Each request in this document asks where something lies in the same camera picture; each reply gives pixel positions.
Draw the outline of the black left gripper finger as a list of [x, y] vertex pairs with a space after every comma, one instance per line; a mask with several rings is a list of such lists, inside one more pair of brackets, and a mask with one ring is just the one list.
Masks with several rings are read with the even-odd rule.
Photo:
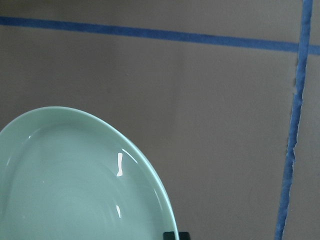
[[163, 233], [163, 240], [190, 240], [191, 236], [189, 232], [180, 231], [178, 235], [175, 235], [173, 231], [166, 231]]

